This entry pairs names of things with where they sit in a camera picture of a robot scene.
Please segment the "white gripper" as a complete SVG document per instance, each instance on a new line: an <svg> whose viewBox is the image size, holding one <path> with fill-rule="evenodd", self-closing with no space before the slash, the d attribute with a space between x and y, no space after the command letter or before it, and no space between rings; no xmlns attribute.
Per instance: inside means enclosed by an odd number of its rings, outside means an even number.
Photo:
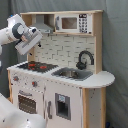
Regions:
<svg viewBox="0 0 128 128"><path fill-rule="evenodd" d="M41 38L42 34L36 27L31 27L25 34L24 34L26 40L22 41L20 40L15 48L17 51L24 55L26 54L36 43L38 43Z"/></svg>

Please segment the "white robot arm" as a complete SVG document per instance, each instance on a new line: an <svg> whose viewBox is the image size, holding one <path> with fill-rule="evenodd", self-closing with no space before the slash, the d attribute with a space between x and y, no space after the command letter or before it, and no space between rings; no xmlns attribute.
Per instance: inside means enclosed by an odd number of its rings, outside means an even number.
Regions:
<svg viewBox="0 0 128 128"><path fill-rule="evenodd" d="M7 21L8 26L0 30L0 54L3 45L17 41L15 48L24 55L41 40L41 32L36 27L27 27L18 14L9 17Z"/></svg>

